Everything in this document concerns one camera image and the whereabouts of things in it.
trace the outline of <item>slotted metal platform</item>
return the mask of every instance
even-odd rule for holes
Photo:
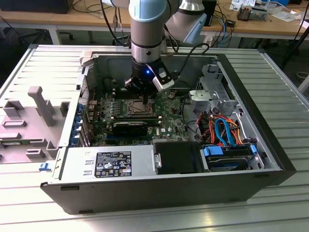
[[[6,100],[15,99],[23,105],[34,106],[27,95],[31,85],[41,85],[43,96],[53,105],[60,105],[64,99],[69,101],[82,71],[79,64],[81,53],[109,49],[109,46],[55,45],[29,49],[1,88],[0,107]],[[243,203],[68,215],[40,190],[39,184],[51,173],[40,173],[39,163],[2,164],[0,230],[307,231],[309,103],[266,54],[247,49],[211,49],[209,52],[226,54],[296,167],[294,176],[280,186],[260,191]]]

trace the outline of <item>blue plastic clip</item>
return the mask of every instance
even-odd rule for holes
[[[222,148],[219,146],[209,146],[208,150],[212,156],[222,156],[223,155]]]
[[[254,145],[251,145],[250,148],[251,148],[252,153],[256,155],[257,154],[256,147]]]
[[[203,149],[204,156],[222,156],[223,150],[219,146],[207,146]]]
[[[45,163],[41,163],[40,167],[39,167],[39,171],[51,171],[52,169],[50,168],[49,163],[45,162]]]
[[[216,123],[214,125],[214,129],[215,129],[215,132],[216,132],[216,135],[217,135],[218,139],[224,144],[224,146],[227,146],[226,141],[220,136],[220,133],[219,133],[219,123],[220,123],[220,121],[222,121],[224,123],[228,142],[232,146],[236,146],[236,143],[235,143],[233,137],[231,136],[231,132],[230,132],[230,128],[228,126],[228,123],[223,118],[217,119],[217,121],[216,121]]]

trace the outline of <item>power supply label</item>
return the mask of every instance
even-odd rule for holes
[[[117,177],[132,175],[130,151],[98,152],[95,177]]]

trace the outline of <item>black cable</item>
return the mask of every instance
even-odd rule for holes
[[[305,21],[305,18],[306,18],[306,15],[307,15],[307,11],[308,11],[308,7],[309,7],[309,1],[308,1],[306,10],[305,10],[305,14],[304,14],[303,20],[302,20],[302,22],[301,22],[301,24],[300,24],[300,26],[299,26],[298,32],[297,32],[296,36],[294,37],[294,39],[293,39],[292,41],[290,41],[289,47],[288,47],[288,49],[286,50],[285,55],[284,55],[284,57],[283,57],[283,62],[282,62],[282,64],[281,64],[281,66],[284,66],[283,63],[285,62],[286,56],[288,55],[290,49],[292,48],[292,45],[294,44],[294,42],[296,41],[296,38],[298,37],[298,34],[299,34],[299,32],[300,32],[300,29],[302,28],[303,23],[304,23],[304,21]]]
[[[191,51],[188,53],[187,57],[185,58],[184,62],[183,62],[183,65],[181,66],[180,70],[178,71],[178,75],[180,75],[185,67],[185,65],[187,64],[187,61],[188,59],[190,58],[191,54],[193,53],[193,51],[199,47],[199,46],[202,46],[202,45],[205,45],[207,48],[202,52],[202,54],[204,54],[205,52],[207,52],[209,50],[209,45],[207,43],[199,43],[197,45],[195,45]]]
[[[75,2],[75,3],[72,5],[72,9],[75,10],[75,11],[77,11],[77,12],[81,12],[81,13],[93,13],[93,12],[101,11],[101,10],[97,10],[97,11],[80,11],[80,10],[77,10],[77,9],[75,8],[75,5],[76,5],[77,3],[79,3],[79,2],[81,2],[81,1],[83,1],[83,0],[78,0],[77,2]]]
[[[78,0],[77,2],[75,2],[75,3],[72,5],[72,9],[75,10],[75,11],[77,11],[77,12],[81,12],[81,13],[95,13],[95,12],[102,11],[102,10],[95,10],[95,11],[90,11],[90,10],[88,10],[88,11],[80,11],[80,10],[77,10],[77,9],[75,8],[75,5],[76,5],[77,3],[79,3],[79,2],[81,2],[81,1],[83,1],[83,0]],[[90,5],[90,6],[87,6],[87,8],[90,8],[90,7],[92,7],[92,6],[100,6],[100,4],[99,4],[99,3],[98,3],[98,4],[92,4],[92,5]]]
[[[228,36],[225,37],[225,40],[226,40],[228,37],[230,37],[229,40],[228,40],[228,41],[225,41],[224,43],[222,43],[222,41],[223,41],[223,38],[222,38],[220,41],[217,42],[218,44],[226,44],[226,43],[231,42],[232,33],[233,33],[233,31],[234,31],[234,28],[233,28],[233,27],[230,27],[230,28],[231,28],[231,32],[228,34]]]
[[[215,12],[215,15],[218,16],[218,17],[220,17],[220,18],[223,20],[223,23],[226,24],[227,18],[226,18],[226,16],[225,16],[225,14],[223,14],[222,9],[221,9],[221,7],[219,6],[219,4],[217,4],[217,6],[218,6],[218,8],[219,8],[220,11],[214,11],[214,12]],[[218,47],[218,44],[219,44],[218,40],[219,40],[219,37],[220,37],[221,33],[222,33],[223,30],[224,30],[224,26],[220,24],[220,21],[218,21],[218,22],[219,22],[219,25],[222,26],[222,29],[221,29],[221,31],[220,31],[220,33],[219,33],[217,39],[214,40],[214,42],[213,42],[213,44],[212,44],[211,47],[214,47],[215,45],[216,45],[216,47]]]
[[[177,52],[179,51],[179,45],[178,45],[178,43],[177,43],[175,37],[169,32],[169,29],[168,29],[168,27],[167,27],[165,24],[163,25],[163,28],[164,28],[164,30],[167,32],[167,34],[169,35],[170,44],[171,44],[171,46],[172,46],[174,52],[177,53]],[[173,39],[174,42],[176,43],[177,48],[174,47],[173,42],[172,42],[172,39]]]
[[[105,10],[104,10],[102,1],[100,1],[100,4],[101,4],[101,9],[102,9],[103,17],[104,17],[105,23],[106,23],[106,25],[108,27],[108,30],[110,31],[110,33],[113,36],[113,38],[115,39],[115,41],[118,42],[121,46],[124,46],[124,44],[122,42],[120,42],[119,39],[117,39],[117,37],[112,32],[112,28],[111,28],[111,26],[110,26],[110,24],[108,22],[106,14],[105,14]]]
[[[26,44],[28,44],[28,46],[30,45],[29,42],[27,40],[25,40],[18,32],[17,30],[15,30],[15,28],[13,28],[9,23],[8,21],[6,21],[1,15],[0,15],[0,18],[23,40],[26,42]]]
[[[295,38],[293,39],[293,41],[295,41],[295,40],[296,40],[296,38],[298,37],[298,34],[299,34],[299,32],[300,32],[300,29],[301,29],[301,28],[302,28],[302,26],[303,26],[303,23],[304,23],[304,21],[305,21],[306,15],[307,15],[308,7],[309,7],[309,1],[308,1],[308,4],[307,4],[307,7],[306,7],[306,10],[305,10],[305,14],[304,14],[303,21],[301,22],[300,27],[299,27],[299,29],[298,29],[298,32],[297,32],[297,34],[296,34]]]
[[[201,137],[199,136],[198,133],[196,133],[191,127],[188,126],[188,123],[190,123],[191,121],[189,121],[188,123],[185,121],[184,116],[183,116],[183,110],[184,110],[184,105],[185,105],[185,100],[189,97],[189,94],[185,97],[185,99],[183,100],[183,107],[182,107],[182,117],[183,117],[183,122],[185,123],[185,125],[187,126],[187,128],[193,132],[199,139],[201,139]]]
[[[121,30],[121,34],[122,34],[122,42],[125,44],[125,35],[124,35],[124,31],[122,29],[122,20],[121,20],[120,8],[119,7],[118,7],[118,15],[119,15],[120,30]]]
[[[180,82],[180,83],[184,83],[187,87],[189,87],[190,89],[192,89],[192,87],[186,82],[186,81],[183,81],[183,80],[177,80],[176,82],[175,82],[175,84],[177,84],[178,82]]]

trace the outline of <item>white cable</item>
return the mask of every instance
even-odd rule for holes
[[[307,72],[298,72],[296,73],[296,77],[302,80],[305,80],[309,76]]]
[[[285,5],[281,4],[280,2],[276,2],[276,1],[270,1],[268,3],[275,3],[275,4],[278,4],[280,6],[283,6],[285,9],[287,9],[288,11],[291,11],[289,8],[287,8]]]

